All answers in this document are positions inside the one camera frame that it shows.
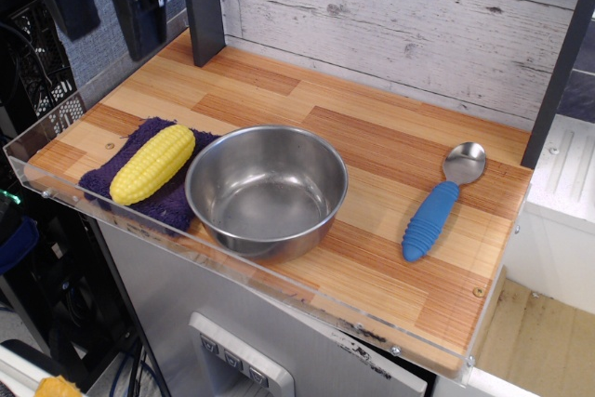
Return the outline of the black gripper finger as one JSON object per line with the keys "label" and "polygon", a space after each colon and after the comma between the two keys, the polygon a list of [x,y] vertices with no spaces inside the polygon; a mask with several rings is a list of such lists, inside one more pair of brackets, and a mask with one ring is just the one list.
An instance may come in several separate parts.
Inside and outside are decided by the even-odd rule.
{"label": "black gripper finger", "polygon": [[168,0],[112,0],[128,54],[133,61],[148,57],[166,39]]}
{"label": "black gripper finger", "polygon": [[71,41],[96,30],[100,25],[94,0],[43,0],[58,28]]}

